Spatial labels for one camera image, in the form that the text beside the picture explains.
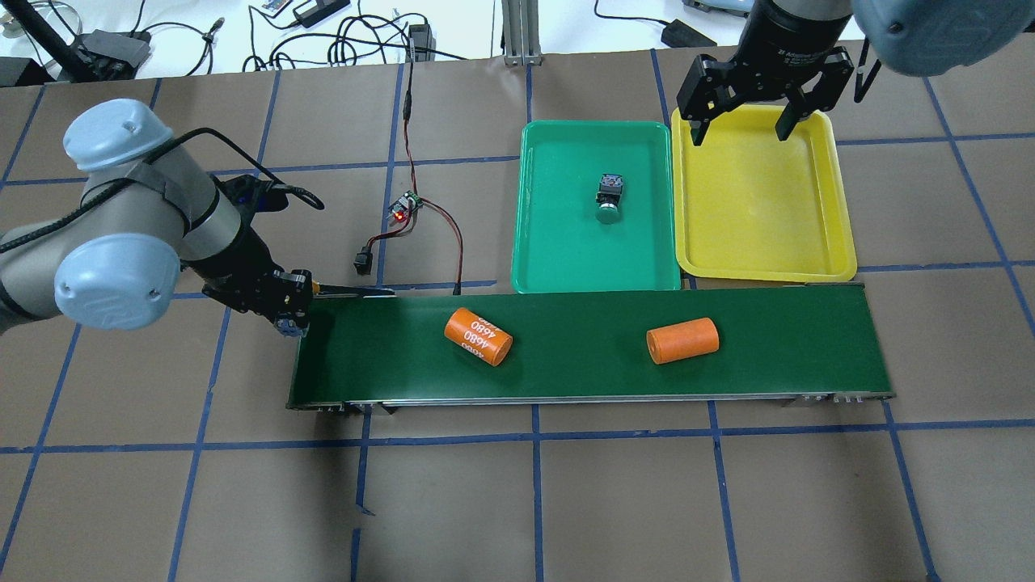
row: robotic arm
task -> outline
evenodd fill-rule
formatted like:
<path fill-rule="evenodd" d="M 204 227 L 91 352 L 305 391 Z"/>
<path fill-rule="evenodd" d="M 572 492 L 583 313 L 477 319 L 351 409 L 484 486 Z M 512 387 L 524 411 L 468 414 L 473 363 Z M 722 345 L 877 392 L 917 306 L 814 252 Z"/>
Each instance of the robotic arm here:
<path fill-rule="evenodd" d="M 814 111 L 833 109 L 854 69 L 834 46 L 853 10 L 884 64 L 928 77 L 1002 49 L 1035 19 L 1035 0 L 756 0 L 733 58 L 698 56 L 679 90 L 693 144 L 747 101 L 788 99 L 776 123 L 781 141 Z"/>
<path fill-rule="evenodd" d="M 131 99 L 72 122 L 64 147 L 89 173 L 82 204 L 57 222 L 0 233 L 0 333 L 59 313 L 92 327 L 143 327 L 165 314 L 184 267 L 202 275 L 206 295 L 285 336 L 304 333 L 312 273 L 285 271 L 250 222 L 287 207 L 288 194 L 323 203 L 279 180 L 220 182 L 180 146 L 187 136 L 172 136 Z"/>

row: orange battery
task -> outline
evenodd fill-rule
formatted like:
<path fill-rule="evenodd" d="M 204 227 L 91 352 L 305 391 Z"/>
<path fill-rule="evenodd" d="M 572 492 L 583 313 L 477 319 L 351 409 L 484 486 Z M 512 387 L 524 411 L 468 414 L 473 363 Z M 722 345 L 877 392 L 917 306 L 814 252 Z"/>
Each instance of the orange battery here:
<path fill-rule="evenodd" d="M 446 322 L 446 338 L 493 366 L 499 366 L 514 339 L 499 327 L 461 308 Z"/>
<path fill-rule="evenodd" d="M 705 317 L 647 332 L 647 349 L 654 363 L 669 363 L 718 351 L 718 329 Z"/>

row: green tray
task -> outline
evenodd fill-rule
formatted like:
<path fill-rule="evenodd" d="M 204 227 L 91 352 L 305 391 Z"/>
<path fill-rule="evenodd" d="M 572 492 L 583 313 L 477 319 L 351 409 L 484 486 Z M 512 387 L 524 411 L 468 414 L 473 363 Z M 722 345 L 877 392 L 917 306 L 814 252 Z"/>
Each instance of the green tray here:
<path fill-rule="evenodd" d="M 595 217 L 603 174 L 621 220 Z M 522 144 L 511 283 L 519 293 L 680 288 L 669 129 L 643 121 L 533 121 Z"/>
<path fill-rule="evenodd" d="M 493 368 L 443 336 L 466 307 L 514 337 Z M 655 366 L 648 329 L 711 317 L 719 351 Z M 320 299 L 288 407 L 893 396 L 861 285 Z"/>

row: green platform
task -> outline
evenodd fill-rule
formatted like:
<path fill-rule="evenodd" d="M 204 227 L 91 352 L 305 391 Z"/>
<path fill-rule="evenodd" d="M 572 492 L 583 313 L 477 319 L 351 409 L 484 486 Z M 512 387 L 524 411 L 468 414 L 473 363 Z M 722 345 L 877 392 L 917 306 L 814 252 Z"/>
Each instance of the green platform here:
<path fill-rule="evenodd" d="M 466 307 L 514 337 L 498 368 L 443 337 Z M 314 301 L 288 408 L 889 398 L 861 285 Z M 699 317 L 718 352 L 655 366 L 644 336 Z"/>

